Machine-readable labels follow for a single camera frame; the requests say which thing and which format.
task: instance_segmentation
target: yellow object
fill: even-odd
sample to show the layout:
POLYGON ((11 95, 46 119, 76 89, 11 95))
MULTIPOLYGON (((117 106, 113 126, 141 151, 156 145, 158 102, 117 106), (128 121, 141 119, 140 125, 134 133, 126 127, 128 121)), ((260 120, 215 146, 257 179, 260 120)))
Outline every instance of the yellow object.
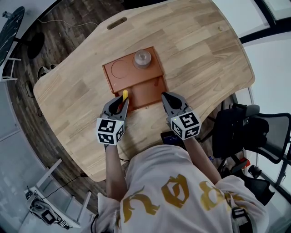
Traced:
POLYGON ((124 102, 126 100, 126 98, 128 97, 128 91, 123 90, 122 95, 123 95, 123 102, 124 102))

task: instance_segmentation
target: black strap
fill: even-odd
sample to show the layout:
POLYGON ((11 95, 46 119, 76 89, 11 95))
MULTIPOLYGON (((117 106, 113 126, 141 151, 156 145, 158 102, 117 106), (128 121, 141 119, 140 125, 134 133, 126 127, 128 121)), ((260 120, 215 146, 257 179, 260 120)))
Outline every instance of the black strap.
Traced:
POLYGON ((232 218, 236 221, 240 232, 253 233, 253 227, 251 225, 251 220, 246 213, 246 210, 239 207, 234 207, 231 209, 232 218))

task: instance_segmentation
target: gold print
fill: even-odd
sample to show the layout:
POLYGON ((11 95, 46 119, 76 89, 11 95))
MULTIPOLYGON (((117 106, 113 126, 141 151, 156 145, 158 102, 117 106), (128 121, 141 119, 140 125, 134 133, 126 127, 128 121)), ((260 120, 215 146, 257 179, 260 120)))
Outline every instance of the gold print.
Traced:
MULTIPOLYGON (((224 196, 225 196, 225 199, 227 201, 230 201, 231 196, 232 196, 232 198, 233 198, 234 201, 244 201, 244 199, 240 195, 235 194, 234 192, 225 193, 224 196)), ((245 205, 240 205, 238 207, 244 208, 245 210, 247 210, 247 207, 245 205)))
POLYGON ((161 189, 162 189, 162 193, 164 195, 166 202, 178 208, 181 208, 189 197, 189 188, 188 188, 187 180, 184 176, 180 174, 177 176, 177 178, 170 177, 168 182, 161 189), (168 187, 169 183, 176 183, 173 186, 174 196, 169 190, 169 187, 168 187), (180 186, 182 187, 182 190, 185 196, 183 200, 180 200, 178 198, 180 194, 180 186))
POLYGON ((121 229, 121 225, 120 225, 120 213, 118 213, 117 216, 116 216, 116 222, 115 222, 115 224, 118 227, 118 229, 121 229))
POLYGON ((153 205, 151 203, 151 199, 147 195, 139 194, 140 192, 144 190, 144 187, 141 190, 133 193, 132 195, 128 196, 127 198, 123 200, 124 223, 130 220, 131 215, 132 215, 132 210, 134 210, 134 208, 130 206, 131 200, 141 201, 144 204, 145 211, 151 215, 155 215, 157 210, 160 208, 160 206, 153 205))
POLYGON ((214 208, 216 205, 218 205, 220 202, 223 202, 225 199, 218 188, 209 187, 207 183, 208 183, 207 181, 202 181, 199 184, 199 186, 203 191, 203 194, 201 195, 201 204, 206 211, 209 211, 212 208, 214 208), (209 193, 211 190, 215 190, 216 192, 216 199, 217 199, 216 203, 211 201, 209 198, 209 193))

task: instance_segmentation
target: wooden table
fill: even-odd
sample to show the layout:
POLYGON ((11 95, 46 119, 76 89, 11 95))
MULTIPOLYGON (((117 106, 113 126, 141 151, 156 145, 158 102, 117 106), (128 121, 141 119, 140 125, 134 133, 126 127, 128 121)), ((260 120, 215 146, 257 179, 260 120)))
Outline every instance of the wooden table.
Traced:
MULTIPOLYGON (((170 0, 126 10, 102 22, 62 63, 39 79, 35 97, 51 129, 94 181, 105 179, 105 151, 96 119, 114 95, 102 65, 154 46, 169 91, 186 98, 201 120, 254 75, 234 31, 209 0, 170 0), (107 29, 125 17, 127 21, 107 29)), ((132 112, 118 150, 121 158, 161 144, 168 131, 162 103, 132 112)))

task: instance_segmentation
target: white cube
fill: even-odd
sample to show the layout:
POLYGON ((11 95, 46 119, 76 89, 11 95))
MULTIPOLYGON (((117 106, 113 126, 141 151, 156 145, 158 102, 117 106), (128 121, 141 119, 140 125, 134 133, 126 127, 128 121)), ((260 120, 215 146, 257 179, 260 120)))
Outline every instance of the white cube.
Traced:
POLYGON ((171 118, 171 129, 178 137, 185 140, 199 134, 201 120, 194 111, 190 111, 171 118))
POLYGON ((99 143, 116 145, 124 131, 124 121, 97 118, 96 135, 99 143))

